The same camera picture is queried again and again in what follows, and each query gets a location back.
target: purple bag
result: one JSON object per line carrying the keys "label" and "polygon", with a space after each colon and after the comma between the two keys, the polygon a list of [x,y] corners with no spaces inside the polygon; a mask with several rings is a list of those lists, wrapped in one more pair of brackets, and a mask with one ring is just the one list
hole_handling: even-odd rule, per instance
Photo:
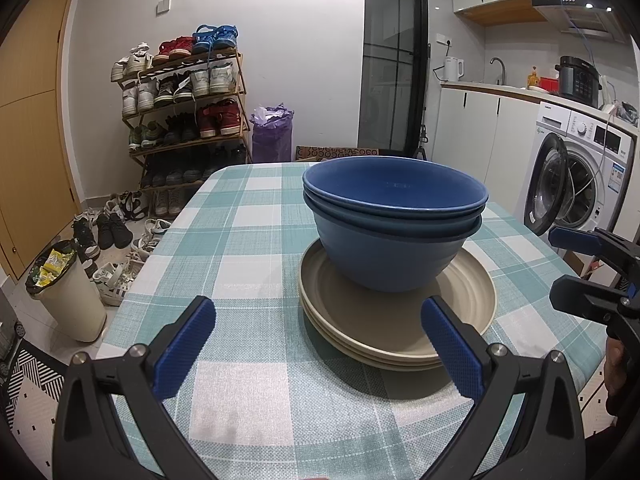
{"label": "purple bag", "polygon": [[251,114],[251,122],[253,162],[291,162],[293,110],[287,110],[284,103],[275,108],[260,106]]}

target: white kettle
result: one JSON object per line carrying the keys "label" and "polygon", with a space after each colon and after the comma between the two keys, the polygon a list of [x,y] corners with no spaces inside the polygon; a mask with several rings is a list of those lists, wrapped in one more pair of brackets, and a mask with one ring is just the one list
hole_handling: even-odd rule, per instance
{"label": "white kettle", "polygon": [[444,79],[458,81],[463,75],[465,75],[465,60],[446,57],[444,60]]}

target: tablecloth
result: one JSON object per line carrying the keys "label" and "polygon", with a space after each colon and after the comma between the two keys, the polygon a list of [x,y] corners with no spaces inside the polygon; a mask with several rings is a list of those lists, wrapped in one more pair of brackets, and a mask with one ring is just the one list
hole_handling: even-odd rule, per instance
{"label": "tablecloth", "polygon": [[[303,202],[308,163],[233,166],[213,174],[164,235],[127,293],[98,357],[148,343],[194,296],[216,327],[178,396],[164,405],[221,480],[415,479],[471,407],[443,368],[386,372],[346,357],[309,325],[298,300],[302,254],[318,237]],[[484,335],[522,355],[568,357],[577,391],[603,357],[602,327],[553,310],[556,278],[573,271],[495,203],[465,243],[494,280]],[[158,470],[126,402],[116,407],[143,465]],[[518,400],[484,466],[495,463]]]}

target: bowl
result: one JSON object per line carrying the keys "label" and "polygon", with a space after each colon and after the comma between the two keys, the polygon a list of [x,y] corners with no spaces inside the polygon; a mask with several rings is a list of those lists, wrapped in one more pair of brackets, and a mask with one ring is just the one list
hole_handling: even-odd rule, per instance
{"label": "bowl", "polygon": [[404,292],[429,283],[482,225],[478,217],[469,231],[457,236],[400,237],[349,225],[321,211],[308,196],[304,200],[332,263],[350,280],[382,292]]}
{"label": "bowl", "polygon": [[371,215],[335,205],[305,189],[306,197],[322,212],[347,224],[403,237],[448,237],[468,232],[481,215],[484,205],[470,214],[453,218],[407,219]]}
{"label": "bowl", "polygon": [[484,184],[434,162],[396,156],[348,156],[305,171],[305,188],[335,205],[392,218],[450,218],[489,199]]}

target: green sneaker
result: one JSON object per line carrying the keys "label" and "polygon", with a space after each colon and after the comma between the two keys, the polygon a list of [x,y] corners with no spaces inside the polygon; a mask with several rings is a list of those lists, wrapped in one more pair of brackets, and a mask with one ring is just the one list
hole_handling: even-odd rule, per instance
{"label": "green sneaker", "polygon": [[133,130],[129,130],[129,151],[135,152],[142,145],[142,128],[136,126]]}
{"label": "green sneaker", "polygon": [[143,126],[142,133],[142,147],[151,148],[159,142],[162,143],[162,138],[166,133],[166,130],[155,121],[151,121],[147,126]]}

